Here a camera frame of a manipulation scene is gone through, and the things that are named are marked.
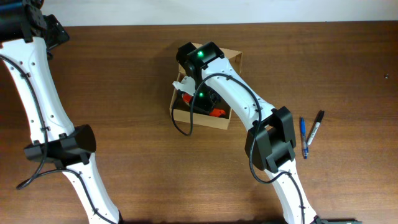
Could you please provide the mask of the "brown cardboard box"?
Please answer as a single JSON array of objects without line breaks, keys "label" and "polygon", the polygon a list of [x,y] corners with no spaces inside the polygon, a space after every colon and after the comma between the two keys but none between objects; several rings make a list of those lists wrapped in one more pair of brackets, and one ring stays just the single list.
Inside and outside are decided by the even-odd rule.
[{"label": "brown cardboard box", "polygon": [[[187,76],[185,69],[179,65],[179,74],[176,81],[180,82]],[[174,93],[172,96],[172,101],[170,103],[170,115],[173,122],[181,121],[184,123],[192,122],[193,124],[198,124],[202,126],[208,126],[211,128],[227,129],[231,119],[232,109],[230,106],[222,99],[221,103],[216,107],[224,109],[226,111],[226,118],[216,118],[200,113],[191,113],[190,106],[193,100],[193,96],[188,93],[184,93],[180,90],[174,88]]]}]

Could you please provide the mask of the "orange utility knife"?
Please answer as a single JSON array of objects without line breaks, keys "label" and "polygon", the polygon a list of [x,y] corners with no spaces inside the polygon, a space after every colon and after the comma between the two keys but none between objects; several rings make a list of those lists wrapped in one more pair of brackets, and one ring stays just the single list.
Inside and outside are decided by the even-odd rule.
[{"label": "orange utility knife", "polygon": [[221,98],[215,94],[207,95],[204,92],[198,94],[194,104],[194,113],[205,114],[216,118],[226,118],[226,111],[217,108],[216,105],[221,102]]}]

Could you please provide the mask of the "blue ballpoint pen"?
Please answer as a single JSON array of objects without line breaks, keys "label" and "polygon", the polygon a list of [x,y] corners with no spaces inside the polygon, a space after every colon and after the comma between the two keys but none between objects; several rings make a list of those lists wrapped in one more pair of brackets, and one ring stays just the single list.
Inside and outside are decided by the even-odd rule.
[{"label": "blue ballpoint pen", "polygon": [[300,134],[302,138],[302,146],[303,146],[303,158],[308,159],[308,145],[307,145],[307,140],[306,140],[306,127],[305,127],[305,121],[303,117],[300,117]]}]

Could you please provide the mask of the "black white marker pen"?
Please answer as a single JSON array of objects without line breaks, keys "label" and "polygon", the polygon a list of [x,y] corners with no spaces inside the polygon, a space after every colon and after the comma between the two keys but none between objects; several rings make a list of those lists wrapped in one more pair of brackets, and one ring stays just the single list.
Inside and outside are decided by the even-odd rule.
[{"label": "black white marker pen", "polygon": [[311,143],[313,142],[313,139],[315,138],[315,135],[321,125],[322,119],[324,117],[325,112],[323,110],[320,110],[317,114],[317,117],[315,118],[315,122],[312,128],[312,131],[307,139],[307,145],[311,145]]}]

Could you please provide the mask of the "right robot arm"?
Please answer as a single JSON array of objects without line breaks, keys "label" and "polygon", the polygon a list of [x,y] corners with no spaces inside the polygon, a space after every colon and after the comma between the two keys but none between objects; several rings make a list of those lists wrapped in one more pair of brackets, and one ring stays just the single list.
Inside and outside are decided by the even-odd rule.
[{"label": "right robot arm", "polygon": [[292,113],[263,100],[234,70],[214,43],[200,47],[188,42],[178,48],[176,60],[185,70],[176,91],[189,96],[189,118],[209,115],[223,100],[247,131],[245,152],[252,176],[271,184],[282,206],[286,223],[323,223],[310,205],[297,173],[296,137]]}]

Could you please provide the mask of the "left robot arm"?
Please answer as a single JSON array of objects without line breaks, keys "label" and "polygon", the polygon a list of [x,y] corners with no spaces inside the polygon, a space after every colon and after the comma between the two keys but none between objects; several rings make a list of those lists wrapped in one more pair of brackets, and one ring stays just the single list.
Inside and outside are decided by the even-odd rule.
[{"label": "left robot arm", "polygon": [[60,102],[50,50],[69,40],[54,15],[43,15],[43,1],[1,1],[1,61],[14,80],[30,128],[24,148],[38,168],[16,188],[62,173],[72,184],[90,223],[123,223],[96,165],[96,139],[88,124],[74,126]]}]

